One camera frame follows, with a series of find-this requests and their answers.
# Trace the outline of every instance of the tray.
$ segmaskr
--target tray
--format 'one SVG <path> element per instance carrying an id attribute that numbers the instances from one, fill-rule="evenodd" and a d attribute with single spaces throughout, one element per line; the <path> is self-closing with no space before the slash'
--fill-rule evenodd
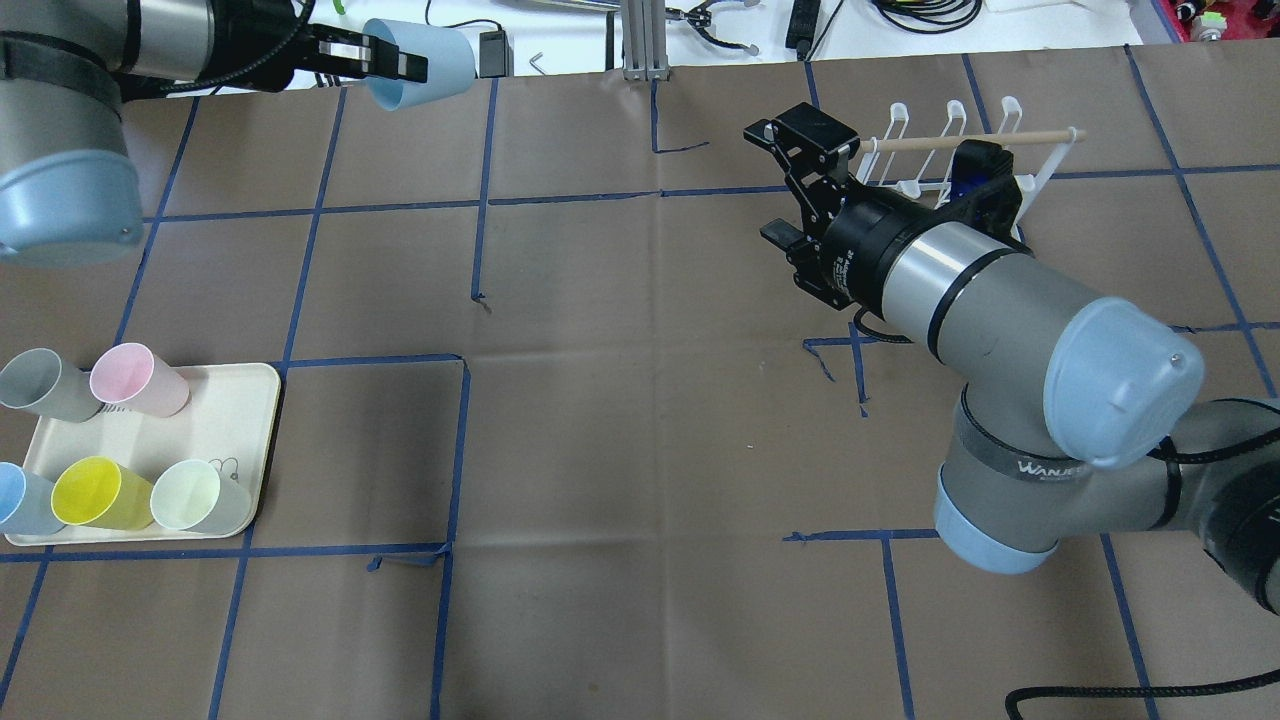
<path id="1" fill-rule="evenodd" d="M 211 460 L 224 477 L 244 486 L 252 511 L 230 533 L 168 530 L 151 523 L 141 530 L 68 525 L 51 536 L 6 534 L 13 544 L 76 544 L 160 539 L 225 538 L 248 527 L 257 514 L 266 470 L 280 375 L 262 363 L 174 368 L 191 383 L 191 402 L 172 418 L 152 418 L 108 406 L 84 423 L 41 418 L 23 468 L 56 480 L 67 468 L 91 455 L 105 455 L 155 482 L 170 465 L 192 457 Z"/>

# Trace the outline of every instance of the pink cup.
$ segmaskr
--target pink cup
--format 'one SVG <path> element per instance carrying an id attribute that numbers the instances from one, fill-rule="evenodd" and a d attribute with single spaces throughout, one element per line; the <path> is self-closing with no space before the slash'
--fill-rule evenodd
<path id="1" fill-rule="evenodd" d="M 137 342 L 108 350 L 93 365 L 88 386 L 102 402 L 157 418 L 178 413 L 191 397 L 187 379 Z"/>

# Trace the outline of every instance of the metal post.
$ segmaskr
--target metal post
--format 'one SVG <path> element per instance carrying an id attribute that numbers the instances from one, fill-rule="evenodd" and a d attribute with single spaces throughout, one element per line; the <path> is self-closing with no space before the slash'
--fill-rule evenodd
<path id="1" fill-rule="evenodd" d="M 663 0 L 622 0 L 622 77 L 667 79 L 667 8 Z"/>

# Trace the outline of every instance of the wire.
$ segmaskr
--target wire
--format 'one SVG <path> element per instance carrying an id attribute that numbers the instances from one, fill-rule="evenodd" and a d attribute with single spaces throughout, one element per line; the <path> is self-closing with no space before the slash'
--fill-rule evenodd
<path id="1" fill-rule="evenodd" d="M 1263 447 L 1275 445 L 1276 442 L 1280 442 L 1280 428 L 1267 430 L 1261 436 L 1256 436 L 1226 447 L 1220 447 L 1217 450 L 1184 454 L 1166 452 L 1164 448 L 1157 447 L 1156 450 L 1148 452 L 1147 456 L 1155 457 L 1156 460 L 1164 460 L 1165 462 L 1178 462 L 1179 465 L 1208 465 L 1210 462 L 1221 462 L 1222 460 L 1230 460 L 1233 457 L 1239 457 L 1240 455 L 1262 450 Z"/>
<path id="2" fill-rule="evenodd" d="M 890 24 L 916 35 L 957 31 L 982 10 L 982 0 L 870 0 Z"/>
<path id="3" fill-rule="evenodd" d="M 1102 698 L 1146 698 L 1146 697 L 1208 697 L 1216 694 L 1238 693 L 1253 691 L 1280 683 L 1280 669 L 1261 675 L 1251 675 L 1239 680 L 1225 683 L 1207 683 L 1203 685 L 1164 685 L 1153 688 L 1066 688 L 1066 687 L 1036 687 L 1020 688 L 1005 696 L 1005 712 L 1009 720 L 1023 720 L 1023 714 L 1018 711 L 1018 703 L 1041 697 L 1083 697 L 1092 700 Z"/>
<path id="4" fill-rule="evenodd" d="M 836 22 L 836 15 L 840 14 L 840 9 L 844 6 L 845 6 L 845 0 L 840 0 L 840 4 L 836 5 L 836 9 L 831 12 L 831 17 L 827 18 L 827 24 L 823 26 L 822 32 L 818 35 L 818 40 L 813 44 L 813 47 L 809 49 L 809 54 L 804 56 L 805 63 L 813 60 L 813 56 L 818 53 L 818 47 L 822 46 L 822 41 L 827 38 L 827 31 L 831 29 L 831 23 Z"/>
<path id="5" fill-rule="evenodd" d="M 422 22 L 426 24 L 431 24 L 431 0 L 426 0 L 426 8 L 422 10 Z M 490 20 L 489 18 L 476 18 L 474 20 L 466 20 L 442 27 L 458 28 L 458 27 L 474 26 L 476 23 L 493 23 L 493 26 L 498 28 L 498 32 L 507 32 L 506 29 L 503 29 L 502 23 L 499 23 L 498 20 Z"/>
<path id="6" fill-rule="evenodd" d="M 315 10 L 316 8 L 316 0 L 301 0 L 301 3 L 302 3 L 302 13 L 298 15 L 298 22 L 297 24 L 293 26 L 293 29 L 289 31 L 289 35 L 284 36 L 284 40 L 276 42 L 275 47 L 268 50 L 266 54 L 259 58 L 257 60 L 253 60 L 252 63 L 244 65 L 243 68 L 236 72 L 227 73 L 224 76 L 218 76 L 215 78 L 202 79 L 198 82 L 168 85 L 161 87 L 160 92 L 163 94 L 191 92 L 192 90 L 207 90 L 210 87 L 216 87 L 219 85 L 230 85 L 237 79 L 247 76 L 248 73 L 261 68 L 266 63 L 271 61 L 276 55 L 280 54 L 282 50 L 288 47 L 288 45 L 293 42 L 293 38 L 296 38 L 298 33 L 302 32 L 302 28 L 307 27 L 307 23 L 311 22 L 311 12 Z"/>
<path id="7" fill-rule="evenodd" d="M 888 334 L 888 333 L 882 333 L 877 329 L 868 328 L 865 320 L 868 313 L 870 313 L 870 309 L 861 307 L 858 310 L 858 313 L 854 314 L 854 327 L 858 328 L 858 332 L 863 333 L 869 338 L 878 340 L 881 342 L 888 342 L 893 345 L 911 345 L 911 338 L 906 337 L 905 334 Z"/>

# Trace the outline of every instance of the white rack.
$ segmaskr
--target white rack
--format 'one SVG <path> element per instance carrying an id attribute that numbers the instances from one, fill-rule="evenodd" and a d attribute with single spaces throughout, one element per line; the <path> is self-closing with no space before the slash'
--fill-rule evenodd
<path id="1" fill-rule="evenodd" d="M 1006 95 L 1000 100 L 1000 108 L 1002 117 L 1000 119 L 1000 127 L 996 132 L 984 135 L 965 135 L 965 129 L 969 124 L 969 115 L 964 109 L 964 102 L 960 102 L 959 100 L 948 100 L 947 122 L 941 133 L 934 137 L 906 137 L 908 126 L 911 123 L 911 114 L 905 104 L 893 102 L 888 109 L 888 127 L 884 129 L 884 135 L 882 137 L 870 137 L 863 141 L 863 147 L 867 149 L 867 152 L 863 155 L 861 163 L 858 165 L 858 182 L 861 182 L 863 184 L 892 187 L 913 200 L 919 200 L 927 192 L 937 192 L 938 195 L 934 208 L 941 208 L 951 199 L 951 163 L 955 159 L 955 149 L 960 145 L 960 142 L 965 140 L 983 140 L 1006 146 L 1053 145 L 1053 150 L 1050 151 L 1050 155 L 1041 165 L 1039 172 L 1036 174 L 1015 176 L 1018 187 L 1023 193 L 1023 205 L 1018 210 L 1018 217 L 1015 218 L 1016 223 L 1024 214 L 1027 214 L 1027 210 L 1036 201 L 1036 197 L 1039 196 L 1041 190 L 1043 190 L 1044 184 L 1053 177 L 1053 172 L 1057 170 L 1057 167 L 1071 150 L 1071 146 L 1076 142 L 1084 141 L 1085 132 L 1074 127 L 1068 127 L 1061 131 L 1019 132 L 1023 123 L 1023 106 L 1018 99 L 1011 95 Z M 947 150 L 950 150 L 951 154 L 947 158 L 942 179 L 927 181 L 925 173 L 933 163 L 933 159 L 940 151 Z M 893 167 L 893 160 L 899 152 L 906 151 L 928 151 L 928 155 L 916 170 L 915 177 L 890 181 L 888 172 Z M 879 165 L 882 156 L 884 156 L 884 165 L 879 170 L 879 177 L 873 181 L 870 178 L 876 176 L 876 169 Z"/>

